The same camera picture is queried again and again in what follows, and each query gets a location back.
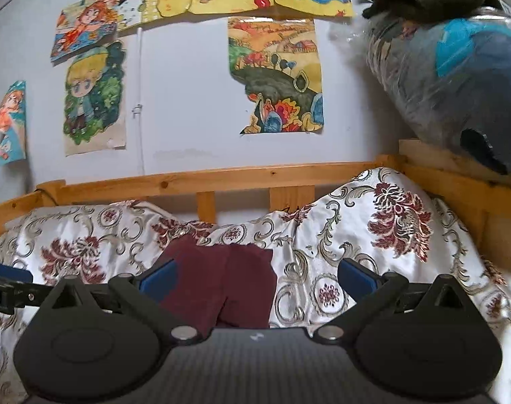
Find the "maroon long-sleeve top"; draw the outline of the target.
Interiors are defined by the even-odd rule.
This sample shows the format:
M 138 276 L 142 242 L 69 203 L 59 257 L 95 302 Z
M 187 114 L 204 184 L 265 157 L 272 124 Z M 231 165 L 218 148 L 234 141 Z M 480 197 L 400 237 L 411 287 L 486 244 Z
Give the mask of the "maroon long-sleeve top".
M 256 245 L 197 245 L 185 235 L 159 256 L 162 308 L 203 336 L 214 327 L 267 328 L 276 294 L 273 252 Z

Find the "white floral bedspread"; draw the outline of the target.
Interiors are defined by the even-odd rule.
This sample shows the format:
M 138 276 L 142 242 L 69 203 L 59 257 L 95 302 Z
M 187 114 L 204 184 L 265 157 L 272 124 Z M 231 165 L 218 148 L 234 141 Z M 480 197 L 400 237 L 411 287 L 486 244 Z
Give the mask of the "white floral bedspread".
M 0 237 L 0 264 L 25 269 L 46 285 L 65 276 L 105 283 L 149 270 L 185 235 L 202 246 L 253 244 L 273 252 L 277 282 L 269 327 L 315 330 L 352 308 L 338 282 L 345 258 L 414 283 L 452 274 L 502 346 L 491 397 L 511 403 L 511 273 L 479 253 L 450 206 L 390 169 L 363 171 L 295 212 L 222 226 L 184 222 L 150 202 L 39 208 Z

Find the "small left edge poster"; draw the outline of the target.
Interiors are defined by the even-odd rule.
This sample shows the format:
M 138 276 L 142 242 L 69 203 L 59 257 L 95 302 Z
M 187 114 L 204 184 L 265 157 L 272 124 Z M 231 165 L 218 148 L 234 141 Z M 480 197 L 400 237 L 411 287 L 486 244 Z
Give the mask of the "small left edge poster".
M 15 81 L 0 103 L 0 165 L 26 159 L 26 82 Z

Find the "blond cartoon boy poster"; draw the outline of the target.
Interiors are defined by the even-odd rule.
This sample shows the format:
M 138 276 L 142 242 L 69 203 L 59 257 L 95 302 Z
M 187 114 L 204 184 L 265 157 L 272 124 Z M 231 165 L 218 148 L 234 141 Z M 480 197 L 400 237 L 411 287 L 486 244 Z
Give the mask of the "blond cartoon boy poster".
M 76 56 L 65 78 L 64 153 L 125 149 L 125 60 L 120 40 Z

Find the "plastic-wrapped blue bedding bag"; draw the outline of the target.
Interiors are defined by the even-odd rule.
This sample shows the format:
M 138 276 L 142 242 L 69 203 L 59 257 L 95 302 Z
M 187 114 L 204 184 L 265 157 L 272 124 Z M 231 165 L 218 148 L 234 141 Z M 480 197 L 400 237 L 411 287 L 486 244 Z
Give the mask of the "plastic-wrapped blue bedding bag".
M 365 36 L 371 72 L 420 140 L 511 173 L 511 15 L 421 24 L 383 13 Z

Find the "orange-haired girl poster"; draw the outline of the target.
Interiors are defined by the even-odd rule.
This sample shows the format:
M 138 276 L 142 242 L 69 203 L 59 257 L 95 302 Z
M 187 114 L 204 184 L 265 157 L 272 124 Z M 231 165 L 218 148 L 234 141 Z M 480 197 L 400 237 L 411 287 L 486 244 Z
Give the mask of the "orange-haired girl poster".
M 120 0 L 79 0 L 58 16 L 51 62 L 113 35 L 118 24 Z

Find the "wooden bed frame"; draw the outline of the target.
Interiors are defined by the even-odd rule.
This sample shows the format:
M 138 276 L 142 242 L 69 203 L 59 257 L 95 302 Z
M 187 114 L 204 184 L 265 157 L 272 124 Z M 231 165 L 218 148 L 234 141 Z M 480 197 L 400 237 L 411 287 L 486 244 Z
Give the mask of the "wooden bed frame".
M 78 184 L 53 180 L 0 203 L 0 235 L 7 222 L 35 208 L 82 202 L 193 194 L 198 217 L 213 223 L 216 193 L 267 190 L 270 210 L 295 210 L 314 202 L 318 186 L 342 184 L 362 171 L 382 166 L 405 174 L 423 190 L 444 199 L 465 223 L 480 254 L 511 271 L 511 174 L 498 175 L 470 158 L 419 140 L 400 140 L 398 154 L 380 155 L 373 162 L 169 172 Z

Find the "white wall pipe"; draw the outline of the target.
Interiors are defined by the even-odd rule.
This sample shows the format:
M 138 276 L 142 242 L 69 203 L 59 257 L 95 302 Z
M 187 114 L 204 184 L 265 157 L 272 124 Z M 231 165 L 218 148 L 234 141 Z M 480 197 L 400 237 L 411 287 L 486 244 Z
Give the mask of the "white wall pipe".
M 143 131 L 142 131 L 142 98 L 141 98 L 141 75 L 142 75 L 142 44 L 143 28 L 136 30 L 136 103 L 132 109 L 133 120 L 136 124 L 136 157 L 137 174 L 144 176 L 146 174 L 144 151 L 143 151 Z

